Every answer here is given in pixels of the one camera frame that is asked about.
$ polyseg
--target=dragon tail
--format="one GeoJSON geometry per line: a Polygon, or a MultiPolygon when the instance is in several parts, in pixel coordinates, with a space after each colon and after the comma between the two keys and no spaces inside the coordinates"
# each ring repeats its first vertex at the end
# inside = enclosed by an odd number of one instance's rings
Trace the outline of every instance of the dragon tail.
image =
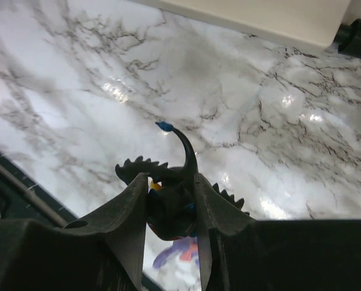
{"type": "Polygon", "coordinates": [[[188,140],[187,136],[185,136],[184,133],[180,130],[176,129],[172,124],[166,123],[164,121],[156,122],[156,124],[165,132],[173,132],[179,137],[186,152],[186,161],[184,162],[184,166],[181,169],[181,174],[183,176],[194,177],[194,175],[198,172],[197,157],[195,156],[194,149],[192,148],[191,142],[188,140]]]}

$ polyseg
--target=marble countertop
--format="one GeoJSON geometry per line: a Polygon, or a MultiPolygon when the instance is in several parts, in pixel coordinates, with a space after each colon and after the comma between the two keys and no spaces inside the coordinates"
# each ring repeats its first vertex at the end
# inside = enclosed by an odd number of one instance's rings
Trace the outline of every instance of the marble countertop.
{"type": "MultiPolygon", "coordinates": [[[[273,44],[129,1],[0,1],[0,151],[78,216],[138,155],[200,172],[256,219],[361,218],[361,60],[273,44]]],[[[198,290],[198,269],[144,269],[198,290]]]]}

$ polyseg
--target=dragon toy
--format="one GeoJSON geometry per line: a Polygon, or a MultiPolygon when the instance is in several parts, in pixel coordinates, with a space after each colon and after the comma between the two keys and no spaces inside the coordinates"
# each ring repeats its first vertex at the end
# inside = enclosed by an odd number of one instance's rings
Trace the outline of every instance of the dragon toy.
{"type": "MultiPolygon", "coordinates": [[[[172,124],[156,124],[161,130],[174,132],[180,138],[186,152],[184,166],[168,168],[167,162],[159,165],[157,161],[144,160],[139,156],[134,162],[127,159],[123,166],[117,164],[115,173],[126,185],[129,185],[139,173],[147,173],[152,178],[147,196],[147,223],[160,239],[174,241],[188,236],[195,237],[197,233],[194,176],[198,173],[198,163],[194,149],[184,133],[172,124]]],[[[238,209],[243,207],[243,198],[235,201],[234,195],[229,196],[225,190],[220,192],[218,184],[212,187],[238,209]]]]}

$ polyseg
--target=blue tail fin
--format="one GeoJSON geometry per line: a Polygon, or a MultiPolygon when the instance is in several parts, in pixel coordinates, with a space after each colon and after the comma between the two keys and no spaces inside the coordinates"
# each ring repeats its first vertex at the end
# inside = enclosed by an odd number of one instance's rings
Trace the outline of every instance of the blue tail fin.
{"type": "Polygon", "coordinates": [[[165,121],[155,122],[157,126],[165,132],[173,132],[175,127],[172,124],[166,123],[165,121]]]}

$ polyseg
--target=yellow spot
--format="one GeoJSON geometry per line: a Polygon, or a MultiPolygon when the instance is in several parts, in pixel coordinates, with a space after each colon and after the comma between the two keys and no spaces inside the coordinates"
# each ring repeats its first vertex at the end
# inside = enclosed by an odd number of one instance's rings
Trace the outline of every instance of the yellow spot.
{"type": "Polygon", "coordinates": [[[160,190],[161,189],[160,184],[156,184],[153,181],[150,182],[150,187],[151,187],[151,189],[155,189],[155,190],[160,190]]]}

